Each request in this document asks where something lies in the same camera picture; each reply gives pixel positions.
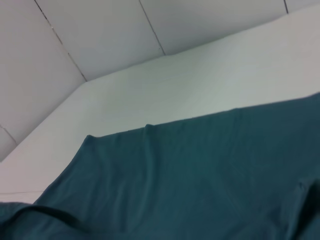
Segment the teal blue printed t-shirt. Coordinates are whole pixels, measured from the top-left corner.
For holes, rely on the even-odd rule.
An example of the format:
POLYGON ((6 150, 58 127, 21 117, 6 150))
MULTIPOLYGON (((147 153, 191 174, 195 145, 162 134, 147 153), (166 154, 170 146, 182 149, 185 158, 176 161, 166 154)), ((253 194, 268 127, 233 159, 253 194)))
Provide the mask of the teal blue printed t-shirt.
POLYGON ((320 240, 320 93, 89 135, 0 240, 320 240))

